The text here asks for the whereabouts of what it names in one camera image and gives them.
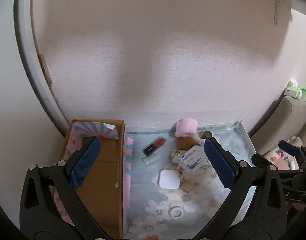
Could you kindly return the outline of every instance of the red lipstick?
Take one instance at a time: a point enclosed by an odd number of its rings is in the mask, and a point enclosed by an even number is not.
[[[165,143],[165,141],[166,139],[164,137],[157,138],[143,150],[144,154],[149,157],[153,152],[155,152],[159,147],[161,147]]]

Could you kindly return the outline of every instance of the cardboard box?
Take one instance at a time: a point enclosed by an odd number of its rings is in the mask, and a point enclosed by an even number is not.
[[[66,134],[63,158],[74,122],[103,122],[115,125],[119,139],[101,138],[101,153],[94,162],[83,185],[75,190],[94,220],[113,238],[123,238],[123,149],[125,124],[123,120],[80,120],[71,122]]]

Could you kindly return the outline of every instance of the white wall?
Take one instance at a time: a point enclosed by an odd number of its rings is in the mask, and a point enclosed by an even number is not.
[[[67,119],[169,127],[271,114],[306,88],[306,16],[275,0],[33,0],[39,52]]]
[[[0,0],[0,205],[18,227],[29,165],[54,165],[64,138],[25,74],[15,39],[13,4],[14,0]]]

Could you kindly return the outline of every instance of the round brown sponge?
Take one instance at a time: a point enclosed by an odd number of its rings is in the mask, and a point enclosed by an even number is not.
[[[177,139],[177,147],[179,150],[188,151],[196,144],[193,137],[179,137]]]

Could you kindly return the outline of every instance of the white ring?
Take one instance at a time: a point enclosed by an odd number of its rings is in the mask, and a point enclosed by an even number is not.
[[[174,207],[171,207],[169,210],[168,210],[168,215],[173,218],[173,219],[180,219],[183,217],[184,215],[184,209],[182,209],[181,207],[179,206],[174,206]]]

